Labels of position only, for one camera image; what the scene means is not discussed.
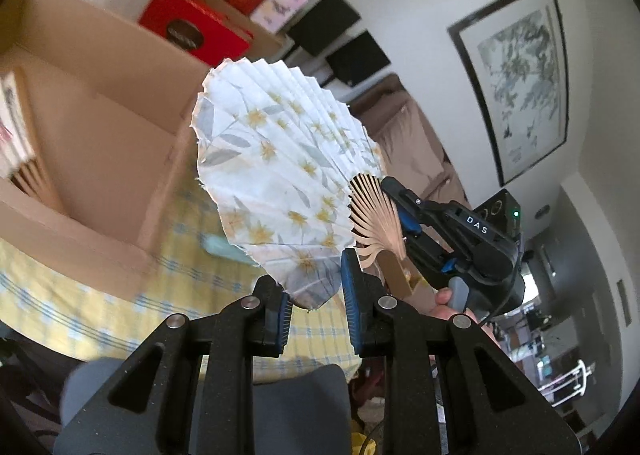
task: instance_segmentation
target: human hand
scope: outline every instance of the human hand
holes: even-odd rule
[[[453,291],[448,287],[440,289],[435,295],[436,307],[431,310],[429,316],[439,318],[441,320],[448,320],[455,314],[460,314],[458,311],[447,307],[447,303],[449,303],[451,296],[453,296]],[[475,321],[475,323],[478,323],[478,318],[476,318],[476,315],[473,314],[473,312],[471,312],[469,309],[465,310],[465,314],[469,316],[473,321]],[[489,336],[496,345],[498,344],[498,342],[495,340],[494,332],[491,325],[484,325],[482,327],[482,330],[484,330],[486,335]]]

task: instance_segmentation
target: table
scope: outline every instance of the table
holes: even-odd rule
[[[169,314],[190,319],[219,312],[250,294],[264,272],[200,246],[204,233],[222,235],[215,204],[187,175],[167,210],[168,230],[148,288],[135,301],[96,291],[60,275],[0,240],[0,320],[29,339],[73,358],[126,358]],[[353,353],[342,291],[319,310],[294,307],[289,343],[278,359],[254,358],[254,381],[276,381],[336,364],[349,380],[360,366]]]

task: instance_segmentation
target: metal screw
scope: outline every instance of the metal screw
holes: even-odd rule
[[[260,298],[257,296],[245,296],[240,300],[240,305],[242,305],[243,309],[251,310],[255,309],[260,305]]]
[[[459,329],[468,329],[471,326],[471,319],[464,314],[453,316],[453,324]]]
[[[170,329],[179,329],[186,323],[186,321],[187,319],[183,314],[171,314],[171,316],[166,319],[166,326]]]
[[[383,296],[378,300],[378,305],[383,309],[393,309],[398,305],[398,300],[393,296]]]

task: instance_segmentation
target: white floral folding fan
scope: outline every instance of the white floral folding fan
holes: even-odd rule
[[[363,267],[385,249],[404,260],[380,148],[345,104],[283,62],[226,60],[204,88],[191,122],[200,181],[228,241],[299,307],[338,291],[340,255],[356,242]]]

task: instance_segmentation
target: brown oval logo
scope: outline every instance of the brown oval logo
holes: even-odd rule
[[[186,51],[199,49],[204,44],[204,36],[193,23],[177,18],[166,26],[165,37],[174,45]]]

